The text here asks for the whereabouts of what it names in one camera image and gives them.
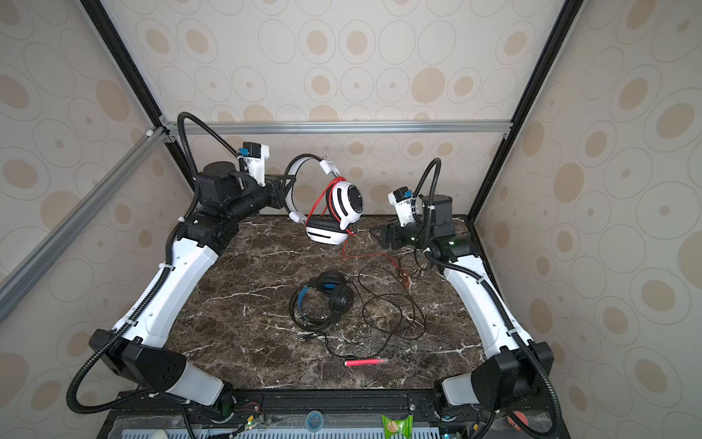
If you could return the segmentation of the white black headphones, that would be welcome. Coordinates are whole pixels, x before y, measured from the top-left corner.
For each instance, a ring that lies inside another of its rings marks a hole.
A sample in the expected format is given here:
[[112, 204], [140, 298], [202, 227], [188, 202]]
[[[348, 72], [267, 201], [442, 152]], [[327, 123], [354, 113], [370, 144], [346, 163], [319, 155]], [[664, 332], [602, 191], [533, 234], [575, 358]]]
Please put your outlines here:
[[[311, 212], [305, 215], [294, 206], [293, 189], [299, 169], [308, 161], [316, 161], [333, 179], [314, 202]], [[341, 176], [336, 164], [318, 155], [301, 154], [287, 166], [285, 175], [291, 179], [285, 190], [285, 210], [293, 222], [305, 226], [305, 233], [311, 241], [341, 245], [356, 234], [354, 224], [361, 218], [364, 199], [358, 187]]]

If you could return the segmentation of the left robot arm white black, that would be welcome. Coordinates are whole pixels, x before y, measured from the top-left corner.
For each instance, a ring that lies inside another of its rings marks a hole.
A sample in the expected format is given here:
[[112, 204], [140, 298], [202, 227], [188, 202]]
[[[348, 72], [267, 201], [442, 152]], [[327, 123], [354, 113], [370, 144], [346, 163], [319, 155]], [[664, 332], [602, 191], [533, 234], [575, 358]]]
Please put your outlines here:
[[[244, 219], [265, 208], [282, 209], [292, 181], [268, 176], [266, 146], [245, 144], [236, 163], [218, 161], [198, 170], [186, 137], [185, 122], [205, 130], [226, 149], [230, 144], [195, 115], [182, 112], [177, 131], [194, 178], [195, 193], [186, 215], [166, 241], [165, 260], [139, 300], [114, 325], [91, 337], [91, 358], [80, 367], [66, 394], [76, 414], [105, 412], [151, 394], [177, 397], [210, 411], [217, 421], [232, 417], [232, 387], [194, 366], [183, 354], [165, 348], [171, 329], [200, 279], [227, 249]], [[115, 374], [135, 382], [141, 391], [99, 405], [82, 404], [78, 390], [88, 372], [103, 361]]]

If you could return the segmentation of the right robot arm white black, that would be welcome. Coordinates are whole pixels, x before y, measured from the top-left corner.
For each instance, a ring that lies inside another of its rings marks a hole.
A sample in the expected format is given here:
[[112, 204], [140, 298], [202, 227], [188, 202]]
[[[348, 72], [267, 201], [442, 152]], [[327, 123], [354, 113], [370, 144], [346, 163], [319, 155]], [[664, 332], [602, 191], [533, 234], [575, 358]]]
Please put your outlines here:
[[396, 219], [372, 229], [384, 249], [411, 247], [450, 283], [462, 299], [484, 351], [473, 371], [439, 380], [436, 407], [452, 417], [465, 406], [502, 413], [532, 438], [559, 438], [565, 425], [561, 403], [550, 381], [554, 356], [545, 342], [535, 342], [508, 309], [491, 281], [478, 245], [459, 235], [453, 200], [437, 192], [442, 160], [425, 168], [415, 190], [389, 194]]

